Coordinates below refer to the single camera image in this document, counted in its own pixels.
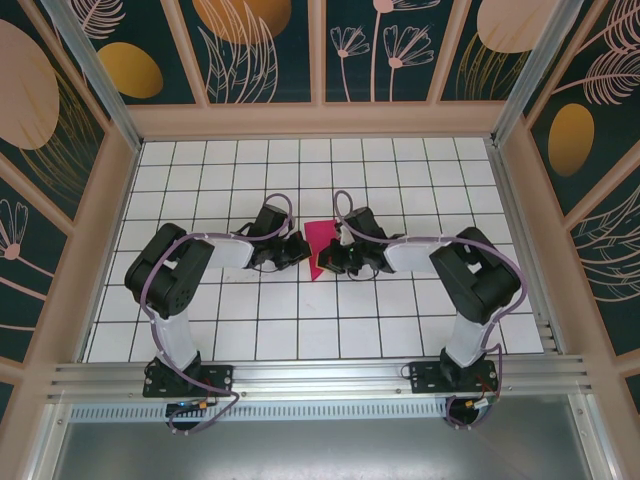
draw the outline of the cable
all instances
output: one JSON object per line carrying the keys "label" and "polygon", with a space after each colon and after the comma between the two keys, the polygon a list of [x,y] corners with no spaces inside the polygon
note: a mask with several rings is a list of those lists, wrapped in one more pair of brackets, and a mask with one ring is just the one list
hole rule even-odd
{"label": "cable", "polygon": [[[527,291],[528,291],[527,279],[525,278],[525,276],[522,273],[522,271],[520,270],[520,268],[515,264],[515,262],[513,260],[511,260],[509,257],[507,257],[504,253],[496,250],[495,248],[490,247],[488,245],[485,245],[484,243],[476,242],[475,240],[469,240],[469,239],[466,239],[466,238],[441,236],[441,237],[403,237],[403,238],[398,238],[398,239],[382,239],[382,238],[376,238],[376,237],[372,237],[370,235],[366,235],[366,234],[364,234],[362,232],[359,232],[355,228],[351,227],[347,222],[345,222],[344,216],[340,212],[340,207],[338,206],[338,199],[340,198],[341,195],[345,196],[347,198],[347,200],[349,201],[349,213],[351,213],[351,211],[353,211],[353,198],[351,198],[351,195],[349,195],[349,193],[344,191],[344,190],[338,190],[333,195],[333,210],[334,210],[334,212],[336,214],[336,217],[337,217],[338,221],[340,223],[342,223],[342,225],[344,225],[344,227],[351,233],[351,235],[360,237],[360,238],[362,238],[364,240],[368,240],[370,242],[376,242],[376,243],[381,243],[381,244],[386,244],[386,245],[397,245],[397,244],[401,244],[401,243],[420,243],[420,242],[424,242],[424,243],[448,243],[448,242],[460,243],[462,245],[467,245],[467,246],[479,248],[480,250],[484,250],[485,252],[490,253],[491,255],[497,257],[499,260],[501,260],[504,263],[506,263],[511,268],[511,270],[513,270],[513,272],[516,274],[516,276],[520,280],[520,285],[521,285],[520,297],[515,301],[515,303],[512,303],[507,308],[505,308],[503,310],[500,310],[496,314],[496,316],[491,320],[491,323],[487,327],[487,331],[485,332],[484,338],[482,339],[482,343],[480,344],[480,348],[482,349],[482,351],[484,353],[490,353],[490,352],[495,351],[496,349],[498,350],[498,363],[499,363],[500,368],[499,368],[499,373],[498,373],[498,389],[496,390],[496,396],[499,396],[500,387],[502,385],[502,345],[500,345],[498,343],[497,345],[495,345],[494,347],[492,347],[490,349],[487,349],[486,347],[487,347],[487,342],[489,341],[489,337],[491,336],[491,332],[493,331],[495,326],[498,324],[498,322],[504,316],[510,314],[516,308],[518,308],[522,304],[522,302],[524,302],[525,298],[527,297]],[[447,407],[445,409],[445,419],[447,420],[447,422],[450,423],[450,425],[454,425],[455,426],[456,423],[457,423],[458,426],[460,426],[462,424],[460,422],[458,422],[457,420],[455,420],[454,418],[452,418],[450,413],[449,413],[450,409],[451,409],[451,404],[453,403],[453,401],[455,399],[456,399],[456,397],[454,395],[453,397],[449,398],[449,400],[447,400]],[[484,421],[484,419],[487,417],[487,414],[489,413],[489,411],[487,411],[487,413],[485,413],[480,420],[477,420],[476,422],[474,422],[474,425],[478,425],[482,421]]]}
{"label": "cable", "polygon": [[199,423],[198,425],[193,427],[191,430],[178,430],[173,425],[173,419],[175,418],[175,414],[172,415],[171,417],[169,417],[169,427],[171,428],[171,432],[174,435],[180,433],[181,435],[187,436],[190,433],[201,432],[202,430],[205,430],[206,428],[210,427],[215,422],[217,422],[218,419],[222,417],[229,409],[231,409],[236,403],[238,403],[238,401],[240,400],[240,395],[237,392],[224,390],[222,388],[212,387],[191,378],[190,376],[186,375],[182,370],[180,370],[178,366],[173,362],[173,360],[169,357],[169,355],[166,354],[166,352],[164,351],[164,346],[162,345],[162,342],[160,341],[160,337],[158,335],[158,326],[156,324],[155,312],[149,309],[149,306],[147,305],[147,295],[149,293],[149,288],[151,287],[151,283],[153,282],[153,279],[155,278],[158,271],[160,270],[160,267],[164,265],[164,262],[169,258],[169,256],[171,256],[171,254],[180,245],[182,245],[184,242],[188,240],[220,238],[220,239],[238,239],[243,241],[262,242],[264,240],[269,240],[270,238],[273,238],[279,235],[280,232],[282,232],[285,228],[287,228],[287,225],[291,222],[291,219],[293,217],[293,204],[291,203],[291,200],[289,199],[289,197],[281,193],[273,193],[269,195],[264,200],[264,204],[266,204],[269,200],[275,197],[283,198],[287,202],[287,205],[289,208],[289,211],[287,213],[287,218],[285,219],[285,221],[283,222],[280,228],[278,228],[274,232],[271,232],[268,235],[263,235],[262,237],[245,237],[242,235],[234,235],[229,233],[191,233],[189,235],[185,235],[184,237],[181,237],[178,240],[176,240],[173,243],[173,245],[171,245],[167,249],[167,251],[162,254],[160,259],[156,262],[156,264],[151,269],[151,272],[149,273],[149,277],[147,278],[147,281],[144,283],[144,286],[142,287],[142,293],[140,294],[140,306],[142,308],[142,311],[149,317],[149,321],[151,323],[151,335],[153,337],[154,343],[156,344],[156,347],[158,348],[158,355],[160,355],[161,360],[163,360],[165,364],[167,364],[174,372],[176,372],[176,374],[180,378],[191,383],[192,385],[195,385],[196,387],[200,387],[210,393],[217,393],[220,395],[231,395],[232,397],[234,397],[234,399],[226,407],[220,410],[220,412],[218,412],[217,415],[215,415],[210,420],[207,420],[206,422]]}

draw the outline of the black mounting plate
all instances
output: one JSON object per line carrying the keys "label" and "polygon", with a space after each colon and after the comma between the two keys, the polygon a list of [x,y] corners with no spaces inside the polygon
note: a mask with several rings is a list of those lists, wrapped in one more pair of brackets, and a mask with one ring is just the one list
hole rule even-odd
{"label": "black mounting plate", "polygon": [[[167,382],[167,370],[171,375],[177,376],[166,365],[155,359],[145,369],[144,388],[142,396],[145,398],[198,398],[206,397],[207,391],[193,386],[189,388],[186,382]],[[200,365],[199,374],[195,377],[201,383],[211,384],[212,387],[231,390],[233,386],[233,367],[231,365]],[[226,397],[228,395],[215,394],[212,397]]]}
{"label": "black mounting plate", "polygon": [[411,362],[407,365],[408,377],[411,382],[412,393],[456,393],[456,392],[482,392],[482,384],[477,376],[494,391],[498,388],[498,376],[495,364],[491,360],[480,360],[465,368],[465,375],[457,388],[440,372],[440,360],[428,362]]}

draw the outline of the dark teal wallpaper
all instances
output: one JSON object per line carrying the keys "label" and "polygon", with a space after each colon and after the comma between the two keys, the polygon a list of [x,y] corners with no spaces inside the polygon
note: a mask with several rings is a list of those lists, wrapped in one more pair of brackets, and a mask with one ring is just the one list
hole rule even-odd
{"label": "dark teal wallpaper", "polygon": [[609,2],[586,38],[531,128],[565,214],[640,140],[640,4]]}
{"label": "dark teal wallpaper", "polygon": [[9,405],[9,398],[11,398],[12,391],[13,385],[0,382],[0,425],[2,424],[2,417],[4,417],[4,412],[7,411],[7,405]]}
{"label": "dark teal wallpaper", "polygon": [[67,241],[0,179],[0,357],[22,362]]}
{"label": "dark teal wallpaper", "polygon": [[124,103],[195,102],[159,0],[72,0],[69,4]]}
{"label": "dark teal wallpaper", "polygon": [[310,102],[307,0],[180,0],[211,103]]}
{"label": "dark teal wallpaper", "polygon": [[506,100],[554,5],[473,0],[441,100]]}
{"label": "dark teal wallpaper", "polygon": [[0,154],[75,218],[104,131],[14,1],[0,2]]}
{"label": "dark teal wallpaper", "polygon": [[580,12],[578,13],[578,16],[573,22],[571,30],[569,30],[569,34],[565,37],[564,41],[562,42],[562,45],[560,45],[560,49],[556,53],[556,56],[554,57],[553,61],[547,68],[547,71],[545,72],[544,76],[540,79],[540,82],[538,83],[538,87],[535,89],[535,91],[533,92],[533,95],[531,95],[531,98],[527,102],[527,105],[524,107],[525,116],[529,115],[529,112],[531,111],[533,106],[536,104],[536,101],[538,101],[538,97],[540,96],[540,93],[542,93],[542,90],[546,86],[547,81],[549,80],[549,77],[558,66],[558,62],[560,62],[560,59],[564,55],[564,52],[567,50],[569,43],[571,43],[573,36],[576,34],[576,31],[578,30],[578,28],[580,28],[580,24],[584,20],[584,17],[587,15],[592,5],[593,5],[593,0],[584,0],[584,2],[582,3],[582,7],[580,7]]}
{"label": "dark teal wallpaper", "polygon": [[640,167],[571,236],[616,355],[640,349]]}
{"label": "dark teal wallpaper", "polygon": [[328,0],[327,102],[426,100],[452,3]]}
{"label": "dark teal wallpaper", "polygon": [[629,387],[629,392],[631,393],[631,398],[633,398],[633,403],[636,406],[636,411],[638,415],[640,415],[640,374],[627,377],[626,382],[627,387]]}

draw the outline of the white tiled floor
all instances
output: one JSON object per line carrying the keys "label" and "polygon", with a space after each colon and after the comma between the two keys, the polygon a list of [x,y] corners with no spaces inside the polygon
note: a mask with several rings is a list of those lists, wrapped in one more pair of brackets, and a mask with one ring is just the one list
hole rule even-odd
{"label": "white tiled floor", "polygon": [[[337,188],[356,207],[371,206],[388,235],[455,235],[475,224],[516,259],[480,139],[148,143],[85,358],[153,358],[149,323],[124,275],[161,224],[232,231],[255,218],[265,195],[281,192],[301,227],[333,217]],[[455,309],[432,274],[353,282],[325,272],[311,282],[305,261],[272,274],[207,271],[189,315],[204,360],[307,360],[438,355]],[[528,301],[494,332],[490,344],[502,342],[508,354],[542,352]]]}

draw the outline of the yellow oval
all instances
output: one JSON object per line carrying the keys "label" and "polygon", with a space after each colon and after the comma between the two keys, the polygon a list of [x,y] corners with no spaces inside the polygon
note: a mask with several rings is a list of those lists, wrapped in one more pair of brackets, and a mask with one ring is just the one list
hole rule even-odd
{"label": "yellow oval", "polygon": [[558,175],[576,173],[591,152],[595,125],[589,110],[577,103],[557,113],[549,132],[549,163]]}
{"label": "yellow oval", "polygon": [[273,38],[289,24],[291,0],[193,0],[193,7],[207,28],[223,40],[236,44],[259,43],[255,26],[250,29],[245,3],[256,22],[259,18],[264,21]]}
{"label": "yellow oval", "polygon": [[160,68],[135,45],[110,43],[98,51],[98,57],[120,93],[134,98],[151,98],[162,90]]}

